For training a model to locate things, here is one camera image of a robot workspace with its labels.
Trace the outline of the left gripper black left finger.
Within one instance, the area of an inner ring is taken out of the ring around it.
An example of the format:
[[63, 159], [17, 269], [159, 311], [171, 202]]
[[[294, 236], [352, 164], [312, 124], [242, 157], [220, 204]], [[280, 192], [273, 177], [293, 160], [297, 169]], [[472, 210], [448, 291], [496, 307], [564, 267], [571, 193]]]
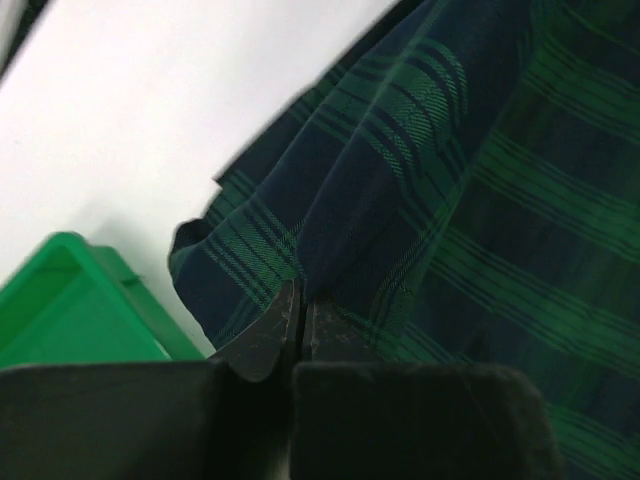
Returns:
[[202, 361], [1, 374], [5, 479], [285, 479], [301, 287]]

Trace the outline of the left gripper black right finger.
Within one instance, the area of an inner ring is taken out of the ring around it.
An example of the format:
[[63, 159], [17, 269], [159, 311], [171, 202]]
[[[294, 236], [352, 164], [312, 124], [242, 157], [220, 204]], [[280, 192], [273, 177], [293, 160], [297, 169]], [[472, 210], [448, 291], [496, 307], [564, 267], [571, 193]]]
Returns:
[[329, 301], [293, 372], [294, 479], [559, 479], [539, 391], [496, 364], [386, 363]]

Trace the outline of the green navy plaid skirt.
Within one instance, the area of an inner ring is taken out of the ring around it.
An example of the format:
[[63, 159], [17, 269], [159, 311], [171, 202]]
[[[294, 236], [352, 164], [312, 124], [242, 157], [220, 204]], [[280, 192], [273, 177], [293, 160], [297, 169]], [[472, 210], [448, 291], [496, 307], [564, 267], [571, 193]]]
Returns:
[[572, 479], [639, 475], [639, 5], [402, 1], [182, 224], [215, 348], [282, 284], [389, 360], [540, 389]]

